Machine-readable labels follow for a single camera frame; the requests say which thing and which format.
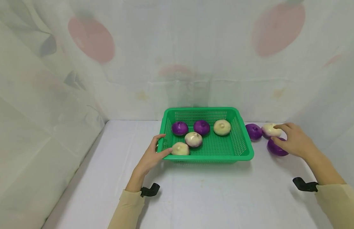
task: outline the beige sleeve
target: beige sleeve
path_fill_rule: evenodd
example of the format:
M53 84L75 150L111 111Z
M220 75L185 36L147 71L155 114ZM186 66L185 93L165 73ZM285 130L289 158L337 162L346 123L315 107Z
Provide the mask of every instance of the beige sleeve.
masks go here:
M354 228L354 189L350 185L317 185L318 204L334 229Z
M122 191L119 204L110 221L108 229L135 229L138 217L144 206L145 198L142 198L141 191Z

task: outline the hand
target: hand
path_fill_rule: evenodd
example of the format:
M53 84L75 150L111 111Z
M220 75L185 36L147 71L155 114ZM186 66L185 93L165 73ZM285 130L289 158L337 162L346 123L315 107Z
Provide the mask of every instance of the hand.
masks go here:
M281 147L289 154L301 157L302 159L307 159L308 157L321 153L319 149L315 146L312 139L308 137L300 126L294 123L285 123L281 125L274 126L275 129L283 130L288 139L286 141L281 141L277 137L271 137L276 145Z
M136 170L141 171L141 173L147 174L154 166L160 162L163 158L172 152L172 148L163 150L162 152L156 153L156 145L158 144L158 139L165 137L163 135L156 135L153 137L148 149L146 149L144 155L141 157Z

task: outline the green plastic basket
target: green plastic basket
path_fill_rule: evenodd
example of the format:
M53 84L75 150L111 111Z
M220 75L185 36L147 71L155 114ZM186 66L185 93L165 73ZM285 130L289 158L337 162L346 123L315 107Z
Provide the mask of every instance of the green plastic basket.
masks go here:
M164 112L160 133L166 134L158 141L157 152L172 147L176 142L185 142L184 136L172 133L172 124L184 121L189 131L194 131L197 120L206 120L210 125L210 133L203 136L200 147L190 148L190 155L168 155L165 160L189 163L234 163L249 161L254 156L251 140L244 122L235 108L169 108ZM214 133L213 126L217 120L227 120L232 130L226 136Z

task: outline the white curtain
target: white curtain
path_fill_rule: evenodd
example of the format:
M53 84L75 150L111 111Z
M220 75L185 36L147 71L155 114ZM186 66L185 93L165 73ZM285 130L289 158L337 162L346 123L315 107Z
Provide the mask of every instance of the white curtain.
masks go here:
M0 229L41 228L104 126L55 37L0 0Z

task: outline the finger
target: finger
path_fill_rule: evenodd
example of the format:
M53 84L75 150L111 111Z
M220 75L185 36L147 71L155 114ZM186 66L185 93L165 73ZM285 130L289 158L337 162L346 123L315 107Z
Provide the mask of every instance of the finger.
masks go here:
M172 153L172 148L168 148L168 149L165 149L163 150L162 152L159 152L157 155L158 155L158 158L160 160L162 160L163 158L165 158L166 156L168 156L170 153Z
M296 125L295 125L294 123L292 123L292 122L284 123L284 125L286 125L286 126L292 128L292 129L294 129L294 128L296 127Z
M288 127L284 124L276 125L276 126L274 126L274 128L283 130L286 133L286 135L288 134L288 132L291 131L290 127Z
M156 144L158 143L158 139L165 137L165 134L156 135L153 137L152 142L150 143L149 147L155 149Z
M275 145L277 145L278 147L280 147L281 149L283 147L285 147L285 141L280 140L277 137L271 137L271 139L274 141Z

